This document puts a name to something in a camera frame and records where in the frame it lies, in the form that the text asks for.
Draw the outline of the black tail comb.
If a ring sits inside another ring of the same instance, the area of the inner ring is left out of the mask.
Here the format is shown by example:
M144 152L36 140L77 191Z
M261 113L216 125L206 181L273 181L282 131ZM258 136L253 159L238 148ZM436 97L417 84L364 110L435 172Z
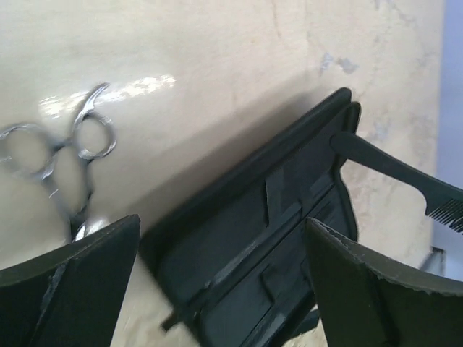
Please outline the black tail comb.
M425 198L425 215L462 232L462 190L413 168L356 134L337 132L331 148L340 156L414 187Z

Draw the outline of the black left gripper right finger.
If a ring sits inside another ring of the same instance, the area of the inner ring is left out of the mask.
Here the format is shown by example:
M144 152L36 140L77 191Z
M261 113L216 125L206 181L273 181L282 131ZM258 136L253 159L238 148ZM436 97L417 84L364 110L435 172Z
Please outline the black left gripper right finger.
M329 346L462 345L462 282L402 264L314 218L305 236Z

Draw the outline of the black zip tool case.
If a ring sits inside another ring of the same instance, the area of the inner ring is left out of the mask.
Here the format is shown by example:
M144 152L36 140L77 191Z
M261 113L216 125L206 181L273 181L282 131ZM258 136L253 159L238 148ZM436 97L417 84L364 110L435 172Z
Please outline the black zip tool case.
M163 330L184 324L201 346L282 346L317 325L305 221L357 238L330 139L359 120L338 89L148 229L140 256L173 307Z

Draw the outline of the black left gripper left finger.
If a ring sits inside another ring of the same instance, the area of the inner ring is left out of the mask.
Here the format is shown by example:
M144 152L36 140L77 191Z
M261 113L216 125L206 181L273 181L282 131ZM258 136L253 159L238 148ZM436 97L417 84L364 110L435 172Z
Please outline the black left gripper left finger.
M2 346L110 346L140 240L128 215L1 271Z

